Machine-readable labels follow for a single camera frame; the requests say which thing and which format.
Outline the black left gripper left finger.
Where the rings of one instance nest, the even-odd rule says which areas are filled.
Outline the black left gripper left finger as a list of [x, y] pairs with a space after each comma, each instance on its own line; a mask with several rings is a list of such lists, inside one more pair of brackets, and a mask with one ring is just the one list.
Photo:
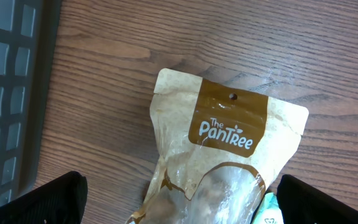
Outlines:
[[80, 224], [88, 183], [70, 171], [0, 207], [0, 224]]

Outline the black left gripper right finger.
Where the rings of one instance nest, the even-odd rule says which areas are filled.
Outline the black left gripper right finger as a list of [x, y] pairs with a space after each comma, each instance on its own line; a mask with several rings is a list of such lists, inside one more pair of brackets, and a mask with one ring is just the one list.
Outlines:
[[277, 187], [284, 224], [358, 224], [358, 211], [285, 174]]

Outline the teal snack packet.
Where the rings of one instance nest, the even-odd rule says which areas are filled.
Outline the teal snack packet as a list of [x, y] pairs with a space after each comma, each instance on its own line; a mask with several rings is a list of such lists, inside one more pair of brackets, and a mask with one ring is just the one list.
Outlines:
[[284, 224], [277, 196], [273, 192], [265, 194], [252, 224]]

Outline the brown snack pouch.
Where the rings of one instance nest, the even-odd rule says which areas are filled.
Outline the brown snack pouch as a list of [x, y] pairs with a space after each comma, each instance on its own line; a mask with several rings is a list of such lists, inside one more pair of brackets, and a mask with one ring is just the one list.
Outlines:
[[129, 223], [250, 223], [294, 155], [308, 109], [162, 69], [150, 104], [159, 159]]

